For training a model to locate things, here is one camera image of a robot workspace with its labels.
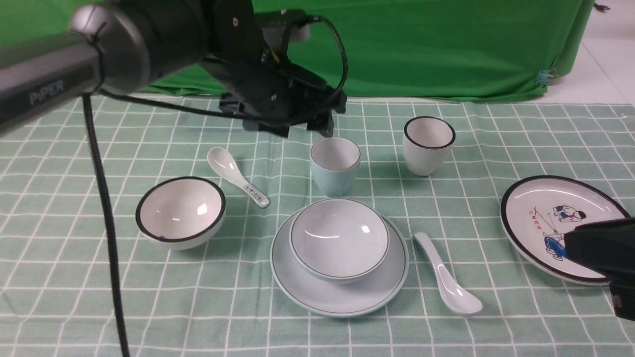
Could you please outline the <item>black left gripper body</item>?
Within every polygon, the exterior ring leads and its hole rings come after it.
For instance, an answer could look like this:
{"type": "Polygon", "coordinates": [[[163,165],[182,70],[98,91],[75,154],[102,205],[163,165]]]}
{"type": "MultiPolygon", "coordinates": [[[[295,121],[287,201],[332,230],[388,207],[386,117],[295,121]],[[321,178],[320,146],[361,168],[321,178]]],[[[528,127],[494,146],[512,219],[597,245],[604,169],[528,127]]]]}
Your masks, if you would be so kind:
{"type": "Polygon", "coordinates": [[[243,105],[236,118],[311,122],[323,113],[345,113],[348,58],[330,20],[301,9],[257,13],[250,0],[203,0],[200,4],[210,50],[200,65],[243,105]],[[342,75],[335,88],[287,55],[292,32],[313,23],[326,25],[340,52],[342,75]]]}

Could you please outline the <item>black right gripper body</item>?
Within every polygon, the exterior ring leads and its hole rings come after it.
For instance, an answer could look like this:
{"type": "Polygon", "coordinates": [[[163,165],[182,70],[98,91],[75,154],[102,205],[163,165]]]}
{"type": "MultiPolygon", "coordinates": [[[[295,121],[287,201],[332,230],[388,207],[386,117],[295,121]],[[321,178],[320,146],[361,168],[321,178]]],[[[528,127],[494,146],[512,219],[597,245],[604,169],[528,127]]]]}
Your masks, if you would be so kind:
{"type": "Polygon", "coordinates": [[[605,276],[615,316],[635,320],[635,219],[591,222],[565,233],[569,260],[605,276]]]}

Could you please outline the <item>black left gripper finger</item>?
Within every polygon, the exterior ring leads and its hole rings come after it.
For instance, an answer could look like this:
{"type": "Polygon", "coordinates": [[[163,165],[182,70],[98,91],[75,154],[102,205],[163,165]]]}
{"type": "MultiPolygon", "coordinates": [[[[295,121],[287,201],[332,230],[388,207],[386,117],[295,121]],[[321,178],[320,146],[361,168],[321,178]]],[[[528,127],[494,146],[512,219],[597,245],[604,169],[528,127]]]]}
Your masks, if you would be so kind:
{"type": "Polygon", "coordinates": [[[260,120],[243,119],[242,126],[245,131],[249,132],[265,132],[281,138],[287,138],[290,131],[290,118],[279,118],[276,120],[260,120]]]}
{"type": "Polygon", "coordinates": [[[319,113],[307,122],[307,131],[319,133],[324,138],[331,138],[334,130],[332,111],[319,113]]]}

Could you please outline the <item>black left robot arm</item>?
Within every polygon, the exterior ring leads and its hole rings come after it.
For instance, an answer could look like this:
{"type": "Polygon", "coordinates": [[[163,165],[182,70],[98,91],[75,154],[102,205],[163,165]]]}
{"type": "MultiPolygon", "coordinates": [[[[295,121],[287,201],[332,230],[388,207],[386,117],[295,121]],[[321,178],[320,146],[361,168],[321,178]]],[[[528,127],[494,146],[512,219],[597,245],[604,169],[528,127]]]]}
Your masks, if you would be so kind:
{"type": "Polygon", "coordinates": [[[345,113],[348,61],[332,23],[301,9],[256,13],[250,0],[105,0],[89,3],[69,29],[1,50],[1,133],[7,134],[83,94],[186,111],[131,97],[166,76],[198,64],[225,88],[219,111],[249,131],[286,137],[306,124],[333,133],[333,112],[345,113]],[[289,59],[288,44],[311,24],[335,37],[342,75],[333,88],[289,59]]]}

